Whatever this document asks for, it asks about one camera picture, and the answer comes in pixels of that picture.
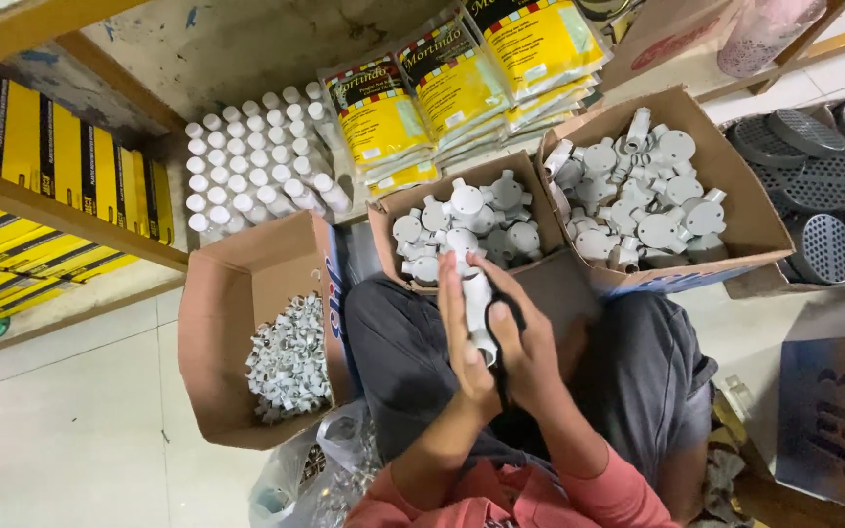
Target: sleeve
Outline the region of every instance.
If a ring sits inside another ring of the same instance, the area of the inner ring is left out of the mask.
[[[345,528],[398,528],[409,526],[424,512],[408,503],[393,485],[390,465],[383,468],[374,484],[351,510]]]
[[[602,474],[582,479],[559,472],[559,481],[573,507],[602,528],[679,528],[644,477],[611,445]]]

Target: white tile floor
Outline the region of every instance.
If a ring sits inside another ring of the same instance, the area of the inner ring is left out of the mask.
[[[845,55],[761,97],[704,107],[722,122],[843,96]],[[778,343],[835,298],[735,302],[722,285],[674,296],[720,378],[738,374],[759,397],[771,390]],[[180,290],[165,293],[0,351],[0,527],[248,525],[266,454],[198,433],[178,373],[179,299]]]

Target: gray pants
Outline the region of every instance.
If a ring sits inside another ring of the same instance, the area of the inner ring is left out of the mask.
[[[368,280],[348,293],[345,323],[378,448],[389,462],[458,388],[439,308],[434,299],[386,279]],[[708,381],[715,370],[715,361],[699,352],[684,309],[640,292],[604,306],[569,385],[595,430],[653,486],[664,453],[706,441]],[[533,456],[548,460],[533,419],[519,412],[501,415],[483,430],[469,459],[514,466]],[[508,438],[510,431],[517,431],[515,439]]]

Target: hand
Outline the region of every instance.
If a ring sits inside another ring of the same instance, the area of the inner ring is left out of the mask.
[[[506,271],[476,254],[469,253],[467,262],[484,270],[498,289],[520,305],[527,323],[522,335],[518,334],[510,307],[504,303],[495,303],[488,309],[488,325],[503,350],[510,396],[535,417],[549,408],[550,402],[566,394],[559,378],[553,326]]]
[[[440,256],[439,264],[439,313],[449,342],[449,364],[458,378],[464,402],[473,405],[487,425],[500,413],[500,398],[494,388],[494,376],[485,365],[485,358],[468,340],[465,319],[465,297],[462,281],[455,271],[455,254]]]

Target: pink shirt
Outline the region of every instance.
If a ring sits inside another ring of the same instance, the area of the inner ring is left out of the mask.
[[[565,495],[534,466],[495,470],[480,461],[449,492],[445,507],[421,511],[400,496],[388,465],[351,510],[345,528],[679,528],[644,477],[611,446],[602,474],[580,479],[559,472],[558,477]]]

